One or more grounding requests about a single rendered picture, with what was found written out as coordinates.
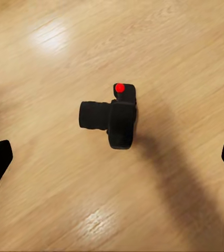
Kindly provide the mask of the digital camera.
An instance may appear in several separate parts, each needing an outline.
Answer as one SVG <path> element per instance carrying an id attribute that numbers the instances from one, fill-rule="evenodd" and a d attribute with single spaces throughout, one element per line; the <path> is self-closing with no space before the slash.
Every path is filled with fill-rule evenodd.
<path id="1" fill-rule="evenodd" d="M 116 99 L 111 103 L 82 101 L 79 110 L 79 126 L 91 130 L 106 130 L 111 148 L 128 150 L 133 141 L 136 121 L 135 86 L 116 83 L 113 91 Z"/>

